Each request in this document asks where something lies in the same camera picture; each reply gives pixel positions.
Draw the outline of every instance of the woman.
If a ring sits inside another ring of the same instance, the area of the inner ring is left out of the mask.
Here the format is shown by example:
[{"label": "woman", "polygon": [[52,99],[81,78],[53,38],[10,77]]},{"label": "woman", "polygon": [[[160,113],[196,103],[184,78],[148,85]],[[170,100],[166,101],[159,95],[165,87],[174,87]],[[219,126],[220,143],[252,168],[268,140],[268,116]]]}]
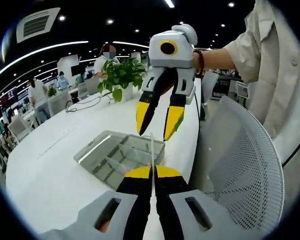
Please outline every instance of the woman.
[{"label": "woman", "polygon": [[104,71],[106,61],[112,61],[116,64],[120,63],[118,58],[116,58],[116,48],[108,44],[102,46],[99,56],[94,62],[94,75],[100,79],[100,82],[108,77]]},{"label": "woman", "polygon": [[65,78],[65,74],[63,71],[60,71],[59,73],[59,77],[56,81],[56,87],[59,88],[61,91],[69,87],[69,82]]},{"label": "woman", "polygon": [[34,79],[31,79],[29,82],[29,101],[35,110],[36,116],[43,124],[46,120],[51,118],[48,107],[48,99],[46,97],[48,89],[40,80],[35,81]]}]

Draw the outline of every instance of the hand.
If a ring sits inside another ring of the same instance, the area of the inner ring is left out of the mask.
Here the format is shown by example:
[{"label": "hand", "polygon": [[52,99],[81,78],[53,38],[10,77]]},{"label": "hand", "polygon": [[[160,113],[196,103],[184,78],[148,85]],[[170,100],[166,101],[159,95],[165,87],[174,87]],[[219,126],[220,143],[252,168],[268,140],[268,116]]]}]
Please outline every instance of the hand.
[{"label": "hand", "polygon": [[106,73],[102,73],[101,78],[102,78],[102,79],[107,79],[107,78],[108,78],[108,75],[107,75]]}]

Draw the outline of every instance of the dark hair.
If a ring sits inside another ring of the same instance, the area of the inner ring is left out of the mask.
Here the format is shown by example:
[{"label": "dark hair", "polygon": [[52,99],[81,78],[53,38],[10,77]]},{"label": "dark hair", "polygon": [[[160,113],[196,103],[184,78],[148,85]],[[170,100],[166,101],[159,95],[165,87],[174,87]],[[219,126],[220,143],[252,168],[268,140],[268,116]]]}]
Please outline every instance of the dark hair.
[{"label": "dark hair", "polygon": [[101,55],[104,54],[104,51],[106,50],[106,47],[107,47],[107,46],[108,46],[108,48],[109,48],[109,45],[108,45],[108,44],[103,44],[103,45],[102,45],[98,57],[101,57]]},{"label": "dark hair", "polygon": [[35,88],[35,80],[33,79],[33,78],[31,78],[30,80],[29,80],[29,82],[30,82],[30,85],[31,85],[31,87],[33,87],[33,88]]}]

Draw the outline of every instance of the green leaves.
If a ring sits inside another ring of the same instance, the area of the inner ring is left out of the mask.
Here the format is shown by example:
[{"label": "green leaves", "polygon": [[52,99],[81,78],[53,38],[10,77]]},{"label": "green leaves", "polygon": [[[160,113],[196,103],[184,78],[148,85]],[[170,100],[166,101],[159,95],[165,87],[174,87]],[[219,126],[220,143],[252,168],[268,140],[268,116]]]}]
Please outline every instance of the green leaves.
[{"label": "green leaves", "polygon": [[112,91],[112,86],[113,86],[113,84],[112,84],[111,82],[109,82],[109,81],[105,83],[105,88],[106,88],[109,92]]},{"label": "green leaves", "polygon": [[116,103],[121,102],[122,100],[122,90],[120,88],[117,88],[113,90],[112,97]]},{"label": "green leaves", "polygon": [[52,86],[48,89],[48,97],[51,98],[57,94],[57,90]]},{"label": "green leaves", "polygon": [[103,90],[104,90],[104,83],[103,83],[103,82],[100,82],[100,83],[98,84],[98,91],[99,91],[99,93],[102,93]]},{"label": "green leaves", "polygon": [[122,100],[122,89],[126,89],[129,83],[140,88],[143,83],[143,76],[146,73],[144,65],[136,58],[127,58],[121,63],[114,63],[113,61],[106,61],[103,65],[103,70],[107,74],[107,79],[99,83],[98,90],[101,93],[104,89],[112,91],[112,96],[115,102]]}]

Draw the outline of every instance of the chair backrest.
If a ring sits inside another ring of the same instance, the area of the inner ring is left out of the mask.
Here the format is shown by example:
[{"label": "chair backrest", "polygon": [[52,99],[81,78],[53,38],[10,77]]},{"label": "chair backrest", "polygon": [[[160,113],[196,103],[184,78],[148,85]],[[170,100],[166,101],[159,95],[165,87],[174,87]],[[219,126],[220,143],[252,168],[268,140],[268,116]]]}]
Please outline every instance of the chair backrest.
[{"label": "chair backrest", "polygon": [[79,99],[83,99],[84,97],[86,97],[88,95],[88,89],[87,89],[87,85],[85,82],[80,83],[78,85],[78,97]]},{"label": "chair backrest", "polygon": [[216,85],[218,78],[219,75],[211,71],[207,71],[204,74],[204,77],[201,81],[204,103],[207,103],[207,101],[211,98],[212,91]]},{"label": "chair backrest", "polygon": [[269,233],[281,218],[283,170],[264,127],[244,107],[223,96],[200,133],[212,196],[244,229]]},{"label": "chair backrest", "polygon": [[93,95],[98,93],[98,85],[99,85],[99,78],[94,76],[90,79],[84,81],[86,84],[86,88],[88,90],[89,95]]},{"label": "chair backrest", "polygon": [[48,99],[51,116],[54,116],[66,109],[66,104],[71,101],[69,91],[63,91],[55,97]]},{"label": "chair backrest", "polygon": [[12,122],[8,125],[10,132],[20,142],[27,134],[31,133],[31,129],[20,115],[15,115]]}]

